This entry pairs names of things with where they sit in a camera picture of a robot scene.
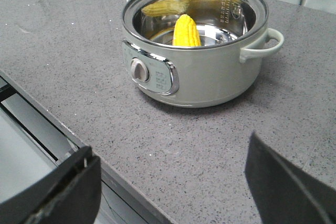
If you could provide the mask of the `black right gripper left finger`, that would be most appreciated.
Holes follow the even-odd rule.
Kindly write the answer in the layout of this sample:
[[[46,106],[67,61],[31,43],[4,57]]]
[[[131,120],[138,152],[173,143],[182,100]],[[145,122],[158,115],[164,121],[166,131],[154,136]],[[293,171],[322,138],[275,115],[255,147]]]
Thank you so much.
[[[100,201],[101,161],[85,146],[1,203],[1,223],[94,223]]]

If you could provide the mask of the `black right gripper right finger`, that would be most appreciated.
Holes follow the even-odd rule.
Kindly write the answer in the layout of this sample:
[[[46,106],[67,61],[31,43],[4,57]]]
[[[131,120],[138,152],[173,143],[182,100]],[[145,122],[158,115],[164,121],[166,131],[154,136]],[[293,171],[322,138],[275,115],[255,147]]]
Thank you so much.
[[[256,133],[245,176],[262,223],[335,223],[335,189],[310,176]]]

